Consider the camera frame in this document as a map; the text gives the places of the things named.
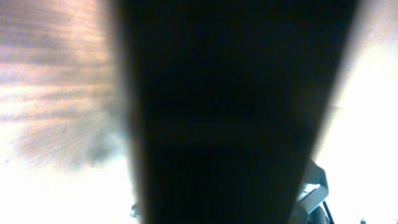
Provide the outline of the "Galaxy smartphone with bronze screen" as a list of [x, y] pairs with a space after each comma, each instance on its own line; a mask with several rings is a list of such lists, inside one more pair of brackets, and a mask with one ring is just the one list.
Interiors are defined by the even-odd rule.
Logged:
[[359, 1], [111, 1], [144, 223], [287, 223]]

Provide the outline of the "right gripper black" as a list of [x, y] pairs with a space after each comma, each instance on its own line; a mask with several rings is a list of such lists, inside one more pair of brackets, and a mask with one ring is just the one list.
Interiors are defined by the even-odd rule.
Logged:
[[322, 208], [328, 194], [325, 171], [310, 159], [289, 218], [289, 224], [329, 224], [328, 212]]

